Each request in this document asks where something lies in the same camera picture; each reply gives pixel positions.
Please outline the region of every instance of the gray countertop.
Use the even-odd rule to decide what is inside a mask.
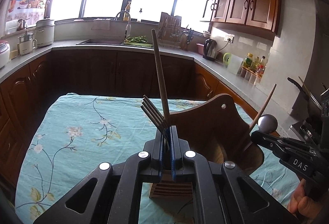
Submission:
[[[152,49],[121,46],[121,45],[76,45],[83,40],[63,40],[55,41],[52,45],[39,49],[34,49],[33,52],[18,56],[15,59],[7,63],[0,69],[0,83],[4,81],[11,74],[18,69],[28,64],[32,60],[52,51],[52,50],[65,50],[65,49],[107,49],[107,50],[123,50],[123,51],[135,51],[153,54]],[[247,80],[241,78],[238,75],[230,73],[226,67],[220,62],[212,62],[203,59],[202,55],[195,52],[183,51],[180,49],[162,48],[160,47],[162,55],[168,55],[183,59],[194,60],[197,64],[205,68],[212,75],[218,78],[221,82],[231,88],[241,98],[243,98],[248,104],[250,104],[256,111],[259,111],[264,104],[267,95],[261,92],[253,84]],[[282,109],[276,102],[270,100],[265,112],[274,115],[279,123],[277,132],[283,137],[292,137],[298,139],[298,137],[290,130],[290,126],[297,122],[292,116],[290,116],[284,109]]]

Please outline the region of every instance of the blue tablecloth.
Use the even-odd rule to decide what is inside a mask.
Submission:
[[[152,102],[161,111],[161,100]],[[170,111],[201,104],[169,100]],[[59,200],[101,162],[124,162],[155,137],[156,128],[140,108],[141,99],[65,95],[49,108],[26,153],[16,189],[15,209],[25,224]],[[250,117],[236,105],[241,117]],[[251,177],[286,205],[299,183],[269,150],[264,164]],[[188,200],[150,199],[143,185],[139,223],[194,223]]]

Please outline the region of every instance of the power outlet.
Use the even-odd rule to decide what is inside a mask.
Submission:
[[[225,36],[224,41],[229,42],[229,43],[233,43],[233,38],[234,38],[234,35]]]

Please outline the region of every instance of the wooden cabinet door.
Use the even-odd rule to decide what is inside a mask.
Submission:
[[[32,97],[36,112],[42,121],[48,108],[55,102],[52,93],[50,53],[29,63],[32,79]]]
[[[193,69],[193,60],[161,56],[164,81],[169,99],[187,99],[187,89]],[[154,71],[151,96],[160,98],[157,72]]]
[[[207,101],[214,95],[218,79],[195,63],[193,78],[190,81],[190,97],[195,101]]]
[[[216,0],[214,13],[211,21],[225,22],[230,0]]]
[[[276,0],[250,0],[246,25],[272,30]]]
[[[31,142],[37,128],[31,88],[28,65],[13,73],[0,85],[8,115],[27,144]]]
[[[149,96],[154,68],[154,54],[119,51],[116,62],[116,95]]]
[[[89,93],[97,96],[114,96],[116,93],[117,51],[92,49],[86,51],[86,71],[89,75]]]
[[[0,173],[16,186],[27,147],[9,119],[0,131]]]
[[[85,72],[84,50],[55,50],[53,55],[53,77],[58,96],[73,92],[79,95],[89,94],[88,79]]]
[[[231,0],[226,22],[246,24],[249,0]]]
[[[207,0],[206,5],[202,14],[200,21],[211,21],[213,16],[213,11],[215,8],[216,0]]]

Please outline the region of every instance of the faucet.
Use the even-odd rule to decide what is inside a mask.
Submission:
[[[131,25],[130,25],[131,16],[130,16],[130,13],[129,13],[128,11],[119,11],[119,12],[117,13],[116,17],[114,18],[115,21],[118,19],[118,15],[119,15],[121,12],[127,13],[128,16],[129,16],[128,24],[127,24],[127,26],[126,26],[126,31],[125,31],[125,34],[124,34],[124,39],[126,40],[127,36],[130,35],[130,31],[131,31]]]

